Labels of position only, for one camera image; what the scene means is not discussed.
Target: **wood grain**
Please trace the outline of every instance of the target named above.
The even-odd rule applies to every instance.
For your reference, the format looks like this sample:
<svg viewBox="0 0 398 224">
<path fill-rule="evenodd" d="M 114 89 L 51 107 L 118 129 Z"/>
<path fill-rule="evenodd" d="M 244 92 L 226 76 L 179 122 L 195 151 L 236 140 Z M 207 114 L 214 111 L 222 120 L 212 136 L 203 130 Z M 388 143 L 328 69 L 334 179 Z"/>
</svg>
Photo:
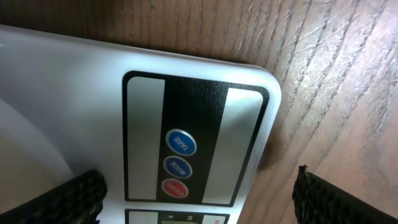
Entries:
<svg viewBox="0 0 398 224">
<path fill-rule="evenodd" d="M 0 0 L 0 23 L 262 66 L 282 104 L 240 223 L 296 223 L 297 167 L 398 217 L 395 0 Z"/>
</svg>

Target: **red button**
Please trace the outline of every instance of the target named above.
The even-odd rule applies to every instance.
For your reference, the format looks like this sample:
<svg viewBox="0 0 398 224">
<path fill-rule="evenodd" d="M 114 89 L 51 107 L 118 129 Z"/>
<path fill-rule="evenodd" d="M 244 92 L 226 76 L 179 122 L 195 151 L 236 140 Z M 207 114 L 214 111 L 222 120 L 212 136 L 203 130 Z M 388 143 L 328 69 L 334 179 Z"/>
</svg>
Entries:
<svg viewBox="0 0 398 224">
<path fill-rule="evenodd" d="M 185 184 L 176 179 L 165 179 L 162 182 L 162 189 L 171 197 L 185 198 L 188 195 L 188 188 Z"/>
</svg>

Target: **scale body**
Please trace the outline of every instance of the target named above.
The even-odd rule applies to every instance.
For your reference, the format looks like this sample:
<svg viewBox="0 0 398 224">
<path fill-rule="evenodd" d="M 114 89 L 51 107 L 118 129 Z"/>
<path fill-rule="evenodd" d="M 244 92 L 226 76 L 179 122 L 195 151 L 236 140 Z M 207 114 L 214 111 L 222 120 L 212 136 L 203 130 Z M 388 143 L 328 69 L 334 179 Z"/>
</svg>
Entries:
<svg viewBox="0 0 398 224">
<path fill-rule="evenodd" d="M 104 175 L 101 223 L 237 223 L 280 104 L 268 71 L 8 26 L 0 68 L 73 174 Z"/>
</svg>

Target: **blue button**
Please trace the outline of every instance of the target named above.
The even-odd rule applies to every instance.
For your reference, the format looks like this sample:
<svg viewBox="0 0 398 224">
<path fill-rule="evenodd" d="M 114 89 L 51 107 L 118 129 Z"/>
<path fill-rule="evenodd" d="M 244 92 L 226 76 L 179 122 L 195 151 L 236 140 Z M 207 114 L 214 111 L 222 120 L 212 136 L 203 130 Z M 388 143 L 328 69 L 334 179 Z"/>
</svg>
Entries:
<svg viewBox="0 0 398 224">
<path fill-rule="evenodd" d="M 171 129 L 166 134 L 169 148 L 182 156 L 191 156 L 197 151 L 197 143 L 193 137 L 181 129 Z"/>
<path fill-rule="evenodd" d="M 189 178 L 192 175 L 191 165 L 181 157 L 169 156 L 163 161 L 164 169 L 173 177 Z"/>
</svg>

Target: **display screen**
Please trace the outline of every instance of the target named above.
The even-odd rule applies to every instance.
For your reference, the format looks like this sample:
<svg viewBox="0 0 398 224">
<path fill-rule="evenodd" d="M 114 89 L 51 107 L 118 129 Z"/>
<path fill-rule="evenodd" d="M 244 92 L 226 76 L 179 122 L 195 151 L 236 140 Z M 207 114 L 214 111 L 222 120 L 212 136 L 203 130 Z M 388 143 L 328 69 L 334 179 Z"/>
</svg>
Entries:
<svg viewBox="0 0 398 224">
<path fill-rule="evenodd" d="M 162 224 L 198 224 L 198 223 L 180 222 L 180 221 L 162 221 Z"/>
</svg>

